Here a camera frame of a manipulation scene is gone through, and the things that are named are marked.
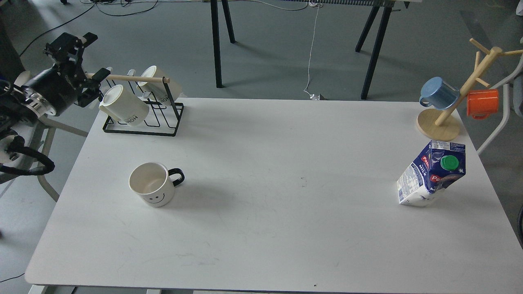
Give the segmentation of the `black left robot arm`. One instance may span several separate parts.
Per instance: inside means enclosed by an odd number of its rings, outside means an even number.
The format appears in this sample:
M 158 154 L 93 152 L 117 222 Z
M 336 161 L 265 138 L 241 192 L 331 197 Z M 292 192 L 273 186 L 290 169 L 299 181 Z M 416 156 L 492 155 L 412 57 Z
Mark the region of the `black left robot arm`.
M 86 107 L 102 99 L 101 82 L 110 74 L 99 69 L 91 78 L 83 71 L 83 53 L 97 41 L 88 32 L 82 37 L 62 33 L 45 45 L 54 65 L 21 85 L 1 81 L 1 172 L 17 176 L 39 176 L 54 170 L 54 162 L 25 145 L 15 125 L 33 127 L 44 115 L 59 116 L 71 105 Z

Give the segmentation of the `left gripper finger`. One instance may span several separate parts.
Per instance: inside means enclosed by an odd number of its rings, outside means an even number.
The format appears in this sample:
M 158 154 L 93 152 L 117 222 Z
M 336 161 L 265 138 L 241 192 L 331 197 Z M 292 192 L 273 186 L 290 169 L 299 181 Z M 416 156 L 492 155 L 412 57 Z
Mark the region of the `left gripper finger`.
M 97 39 L 98 36 L 91 32 L 80 37 L 64 32 L 51 43 L 47 43 L 44 52 L 46 55 L 51 56 L 65 56 L 68 53 L 76 54 L 76 50 L 91 45 Z
M 77 100 L 76 105 L 86 107 L 95 99 L 102 101 L 102 91 L 100 90 L 101 82 L 110 75 L 111 68 L 99 69 L 91 78 L 86 78 L 77 84 Z

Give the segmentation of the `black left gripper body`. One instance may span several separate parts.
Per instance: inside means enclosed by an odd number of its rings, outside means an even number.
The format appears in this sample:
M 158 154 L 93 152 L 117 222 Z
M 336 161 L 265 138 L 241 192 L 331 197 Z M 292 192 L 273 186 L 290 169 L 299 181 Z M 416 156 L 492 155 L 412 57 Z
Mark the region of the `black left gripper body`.
M 51 115 L 61 115 L 77 101 L 81 93 L 80 85 L 87 79 L 82 68 L 84 50 L 82 43 L 47 43 L 44 53 L 54 64 L 23 84 L 26 95 L 38 94 L 48 102 Z

